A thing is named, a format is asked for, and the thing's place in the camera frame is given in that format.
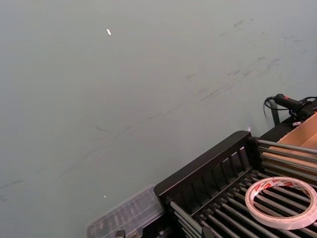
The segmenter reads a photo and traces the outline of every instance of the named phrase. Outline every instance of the plastic storage box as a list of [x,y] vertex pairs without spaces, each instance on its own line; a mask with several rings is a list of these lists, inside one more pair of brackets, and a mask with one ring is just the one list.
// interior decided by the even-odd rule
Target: plastic storage box
[[127,238],[141,237],[143,227],[163,214],[153,189],[145,188],[90,223],[86,238],[114,238],[118,230],[125,230]]

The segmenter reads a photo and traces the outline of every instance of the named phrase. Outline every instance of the roll of tape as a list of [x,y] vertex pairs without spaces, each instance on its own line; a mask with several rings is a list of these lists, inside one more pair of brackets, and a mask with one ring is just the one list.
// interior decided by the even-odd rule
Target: roll of tape
[[[253,204],[256,195],[263,189],[273,186],[287,186],[303,191],[310,199],[311,203],[306,211],[293,217],[273,217],[259,211]],[[262,224],[281,230],[301,229],[309,226],[317,220],[317,193],[307,183],[289,177],[271,177],[265,178],[254,183],[246,192],[246,205],[250,214]]]

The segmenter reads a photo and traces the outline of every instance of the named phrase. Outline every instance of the cardboard box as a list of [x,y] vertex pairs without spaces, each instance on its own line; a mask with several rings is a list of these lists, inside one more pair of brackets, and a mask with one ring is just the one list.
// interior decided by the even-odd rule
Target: cardboard box
[[[285,135],[281,138],[278,143],[281,144],[288,144],[294,146],[300,146],[310,149],[317,150],[317,114],[314,114],[309,119],[307,119],[303,124],[292,130],[290,133]],[[305,157],[316,158],[316,163],[310,163],[294,158],[278,156],[271,153],[263,153],[263,155],[268,155],[271,157],[283,159],[286,161],[290,161],[299,165],[306,165],[308,167],[316,168],[317,169],[317,155],[307,154],[303,152],[291,151],[287,149],[277,148],[277,147],[270,147],[270,149],[278,150],[286,153],[292,153],[296,155],[302,155]]]

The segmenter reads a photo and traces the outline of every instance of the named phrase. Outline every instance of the gray wall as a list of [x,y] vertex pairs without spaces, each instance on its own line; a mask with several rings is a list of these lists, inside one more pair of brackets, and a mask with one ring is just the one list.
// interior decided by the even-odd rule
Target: gray wall
[[83,237],[234,131],[267,131],[264,98],[316,94],[316,8],[2,0],[0,236]]

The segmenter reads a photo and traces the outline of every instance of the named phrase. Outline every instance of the metal rod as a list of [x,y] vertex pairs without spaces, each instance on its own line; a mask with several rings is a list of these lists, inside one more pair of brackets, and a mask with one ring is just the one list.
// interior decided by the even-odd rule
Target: metal rod
[[[266,167],[272,167],[274,169],[279,169],[281,171],[284,171],[284,172],[287,172],[287,173],[291,173],[291,174],[294,174],[294,175],[297,175],[297,176],[300,176],[300,177],[303,177],[303,178],[306,178],[306,179],[310,179],[310,180],[313,180],[313,181],[317,182],[317,177],[313,176],[313,175],[309,175],[309,174],[306,174],[306,173],[303,173],[303,172],[300,172],[300,171],[291,170],[291,169],[288,169],[288,168],[285,168],[285,167],[282,167],[282,166],[273,165],[273,164],[271,164],[269,162],[262,162],[262,165],[266,166]],[[268,170],[268,169],[264,169],[264,171],[269,172],[271,174],[278,175],[278,176],[283,176],[283,174],[281,174],[281,173],[278,173],[278,172],[275,172],[275,171],[271,171],[271,170]]]
[[[259,181],[259,179],[257,179],[257,178],[252,178],[252,179],[253,179],[253,181],[255,181],[255,182]],[[272,187],[272,189],[273,189],[273,190],[276,190],[276,191],[279,191],[279,192],[282,192],[282,193],[284,193],[284,194],[290,195],[290,196],[292,196],[292,197],[298,198],[298,199],[300,199],[300,200],[302,200],[302,201],[304,201],[304,202],[308,202],[308,203],[311,202],[311,200],[310,200],[309,198],[306,198],[306,197],[304,197],[304,196],[302,196],[302,195],[299,195],[299,194],[297,194],[297,193],[295,193],[295,192],[286,190],[286,189],[284,189],[284,188],[282,188],[282,187],[275,186],[275,187]]]
[[211,226],[209,226],[204,220],[200,221],[204,227],[208,227],[216,238],[223,238],[218,232],[216,232]]
[[[247,191],[247,189],[245,189],[245,188],[243,188],[243,187],[241,188],[241,190],[242,190],[243,192],[246,192],[246,191]],[[244,197],[243,195],[241,195],[241,194],[239,194],[239,193],[237,193],[237,192],[235,192],[233,195],[236,196],[236,197],[238,197],[238,198],[240,198],[240,199],[242,199],[242,201],[244,201],[244,199],[245,199],[245,197]],[[282,205],[280,205],[280,204],[278,204],[278,203],[276,203],[276,202],[274,202],[274,201],[271,201],[271,200],[269,200],[268,198],[265,198],[265,197],[263,197],[263,196],[261,196],[261,195],[259,195],[259,194],[258,194],[256,197],[259,198],[259,200],[261,200],[261,201],[263,201],[263,202],[265,202],[265,203],[267,203],[267,204],[269,204],[269,205],[271,205],[271,206],[273,206],[273,207],[275,207],[275,208],[277,208],[277,209],[279,209],[279,210],[281,210],[281,211],[283,211],[283,212],[286,212],[287,214],[290,214],[291,216],[296,216],[296,215],[298,215],[297,212],[295,212],[295,211],[293,211],[293,210],[291,210],[291,209],[289,209],[289,208],[287,208],[287,207],[284,207],[284,206],[282,206]],[[244,206],[243,204],[241,204],[241,203],[235,201],[234,199],[229,198],[229,201],[232,202],[233,204],[239,206],[239,207],[242,208],[243,210],[249,212],[249,210],[248,210],[248,208],[247,208],[246,206]],[[317,223],[316,223],[316,222],[314,222],[312,225],[317,228]]]
[[202,227],[193,219],[191,216],[189,216],[183,209],[181,209],[175,202],[171,201],[170,206],[178,212],[185,220],[188,221],[188,223],[195,228],[196,231],[198,231],[199,234],[202,233]]
[[291,158],[307,161],[307,162],[310,162],[310,163],[317,163],[317,158],[312,158],[312,157],[306,157],[306,156],[302,156],[302,155],[286,153],[286,152],[282,152],[282,151],[278,151],[278,150],[272,150],[272,149],[268,149],[268,148],[264,148],[264,147],[258,147],[258,149],[260,151],[268,152],[268,153],[275,154],[275,155],[291,157]]
[[240,238],[237,234],[235,234],[232,230],[230,230],[228,227],[226,227],[223,223],[218,221],[215,217],[208,215],[208,218],[215,223],[217,226],[219,226],[222,230],[224,230],[228,235],[235,237],[235,238]]
[[265,189],[262,190],[262,192],[267,194],[267,195],[269,195],[269,196],[272,196],[272,197],[274,197],[274,198],[276,198],[276,199],[278,199],[280,201],[284,201],[284,202],[286,202],[286,203],[288,203],[288,204],[290,204],[290,205],[292,205],[294,207],[297,207],[297,208],[299,208],[299,209],[301,209],[303,211],[305,211],[307,209],[307,206],[304,206],[304,205],[302,205],[302,204],[300,204],[298,202],[295,202],[295,201],[293,201],[291,199],[288,199],[288,198],[286,198],[284,196],[281,196],[281,195],[279,195],[279,194],[277,194],[275,192],[267,191]]
[[266,202],[267,204],[269,204],[269,205],[271,205],[273,207],[276,207],[276,208],[282,210],[283,212],[286,212],[286,213],[288,213],[288,214],[290,214],[292,216],[298,215],[297,212],[295,212],[295,211],[293,211],[293,210],[291,210],[291,209],[289,209],[287,207],[284,207],[284,206],[278,204],[277,202],[274,202],[274,201],[272,201],[272,200],[270,200],[270,199],[268,199],[266,197],[263,197],[263,196],[261,196],[259,194],[256,196],[256,198],[258,198],[259,200],[261,200],[263,202]]
[[196,236],[200,236],[200,234],[181,215],[177,212],[174,212],[174,214],[178,217],[179,221],[186,225]]
[[[247,208],[246,206],[244,206],[243,204],[237,202],[236,200],[234,200],[234,199],[232,199],[232,198],[229,198],[229,201],[232,202],[232,203],[233,203],[234,205],[236,205],[237,207],[239,207],[240,209],[242,209],[242,210],[244,210],[244,211],[250,213],[249,210],[248,210],[248,208]],[[285,235],[288,235],[289,237],[292,237],[292,238],[299,238],[299,236],[297,236],[297,235],[295,235],[295,234],[293,234],[293,233],[291,233],[291,232],[289,232],[289,231],[280,230],[280,232],[282,232],[282,233],[284,233]]]
[[225,208],[229,212],[235,214],[237,217],[240,217],[241,219],[243,219],[249,225],[253,226],[254,228],[259,230],[260,232],[264,233],[266,236],[271,237],[271,238],[278,238],[278,236],[274,235],[272,232],[268,231],[267,229],[261,227],[260,225],[258,225],[254,221],[252,221],[249,218],[247,218],[246,216],[242,215],[240,212],[237,212],[233,208],[229,207],[227,204],[223,204],[222,206],[223,206],[223,208]]
[[183,232],[189,237],[189,238],[194,238],[193,236],[191,236],[184,228],[182,228]]
[[286,144],[271,142],[267,140],[258,140],[258,143],[264,144],[264,145],[270,145],[273,147],[284,148],[284,149],[295,150],[295,151],[306,152],[306,153],[317,155],[317,150],[314,150],[314,149],[303,148],[303,147],[294,146],[294,145],[286,145]]
[[[244,211],[246,211],[246,212],[249,213],[249,209],[248,209],[246,206],[244,206],[244,205],[241,204],[240,202],[237,202],[237,201],[234,200],[233,198],[229,198],[229,202],[231,202],[232,204],[234,204],[234,205],[237,206],[238,208],[240,208],[240,209],[242,209],[242,210],[244,210]],[[259,204],[259,203],[257,203],[257,202],[253,202],[253,204],[254,204],[257,208],[261,209],[262,211],[268,213],[268,214],[271,215],[271,216],[283,217],[283,216],[280,215],[279,213],[274,212],[273,210],[271,210],[271,209],[269,209],[269,208],[267,208],[267,207],[265,207],[265,206],[263,206],[263,205],[261,205],[261,204]],[[307,229],[307,228],[302,228],[302,229],[300,229],[300,230],[301,230],[302,232],[304,232],[304,233],[306,233],[306,234],[312,236],[312,237],[317,238],[317,233],[315,233],[315,232],[313,232],[313,231],[311,231],[311,230],[309,230],[309,229]]]
[[317,169],[316,168],[308,167],[306,165],[301,165],[301,164],[290,162],[290,161],[286,161],[286,160],[283,160],[283,159],[278,159],[278,158],[271,157],[271,156],[268,156],[268,155],[260,155],[260,157],[262,159],[278,161],[278,162],[281,162],[281,163],[284,163],[284,164],[287,164],[287,165],[291,165],[291,166],[295,166],[297,168],[301,168],[303,170],[308,170],[308,171],[311,171],[313,173],[317,173]]
[[[253,202],[253,204],[254,204],[255,207],[257,207],[258,209],[260,209],[260,210],[262,210],[262,211],[268,213],[268,214],[271,215],[271,216],[284,217],[284,216],[282,216],[281,214],[279,214],[279,213],[277,213],[277,212],[275,212],[275,211],[273,211],[273,210],[271,210],[271,209],[269,209],[269,208],[263,206],[262,204],[259,204],[259,203],[257,203],[257,202]],[[309,230],[309,229],[307,229],[307,228],[301,228],[301,229],[299,229],[299,230],[301,230],[302,232],[308,234],[309,236],[312,236],[312,237],[314,237],[314,238],[317,238],[317,233],[316,233],[316,232],[313,232],[313,231],[311,231],[311,230]]]
[[182,225],[182,229],[185,229],[188,234],[190,234],[194,238],[197,237],[197,236],[195,236],[195,234],[184,223],[182,223],[182,221],[178,220],[178,222],[179,222],[179,224]]
[[242,231],[243,233],[245,233],[246,235],[252,237],[252,238],[259,238],[256,234],[254,234],[253,232],[249,231],[247,228],[245,228],[244,226],[242,226],[240,223],[236,222],[235,220],[233,220],[231,217],[227,216],[226,214],[224,214],[223,212],[221,212],[218,209],[215,209],[215,212],[221,216],[222,218],[226,219],[229,223],[231,223],[232,225],[234,225],[237,229],[239,229],[240,231]]

